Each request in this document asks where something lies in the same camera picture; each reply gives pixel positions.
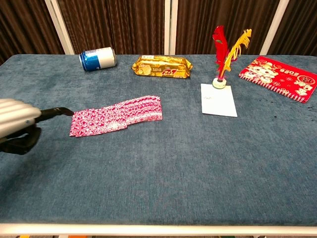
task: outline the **yellow feather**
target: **yellow feather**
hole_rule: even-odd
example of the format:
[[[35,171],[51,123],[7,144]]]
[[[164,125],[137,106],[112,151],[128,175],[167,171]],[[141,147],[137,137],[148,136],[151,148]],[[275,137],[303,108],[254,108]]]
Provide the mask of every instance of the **yellow feather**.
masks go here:
[[[244,30],[244,33],[242,34],[242,36],[240,36],[240,38],[234,44],[231,51],[227,55],[226,61],[224,62],[224,67],[221,71],[220,77],[223,77],[225,70],[231,71],[231,68],[230,68],[231,59],[233,58],[235,60],[238,57],[238,54],[239,54],[239,56],[241,56],[241,46],[240,45],[243,44],[243,45],[245,45],[246,48],[248,48],[249,42],[250,42],[249,37],[251,37],[251,32],[252,32],[252,29]]]

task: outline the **blue can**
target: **blue can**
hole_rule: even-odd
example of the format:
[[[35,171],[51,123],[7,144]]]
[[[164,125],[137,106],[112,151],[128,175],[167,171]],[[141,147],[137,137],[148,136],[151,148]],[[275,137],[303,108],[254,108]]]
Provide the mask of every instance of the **blue can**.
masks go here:
[[[113,67],[117,64],[114,50],[111,47],[84,51],[79,55],[79,59],[85,71]]]

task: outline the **white table frame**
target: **white table frame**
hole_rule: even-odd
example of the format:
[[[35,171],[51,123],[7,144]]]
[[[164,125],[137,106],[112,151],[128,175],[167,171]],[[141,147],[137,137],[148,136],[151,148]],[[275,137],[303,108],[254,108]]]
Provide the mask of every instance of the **white table frame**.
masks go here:
[[[317,227],[0,224],[0,236],[317,236]]]

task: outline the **pink patterned paper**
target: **pink patterned paper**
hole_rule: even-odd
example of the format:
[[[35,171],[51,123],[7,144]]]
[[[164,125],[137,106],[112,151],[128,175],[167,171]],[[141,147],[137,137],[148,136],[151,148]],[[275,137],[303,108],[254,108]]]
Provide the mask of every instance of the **pink patterned paper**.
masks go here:
[[[162,120],[158,96],[144,96],[100,109],[75,112],[70,136],[89,136],[127,128],[143,121]]]

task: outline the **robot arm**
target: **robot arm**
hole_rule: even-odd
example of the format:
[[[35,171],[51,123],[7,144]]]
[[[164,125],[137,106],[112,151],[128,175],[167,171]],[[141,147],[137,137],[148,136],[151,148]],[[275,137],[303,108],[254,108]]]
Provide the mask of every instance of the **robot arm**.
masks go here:
[[[67,108],[41,111],[21,101],[0,99],[0,151],[26,154],[36,145],[41,134],[36,123],[57,115],[73,114],[74,112]]]

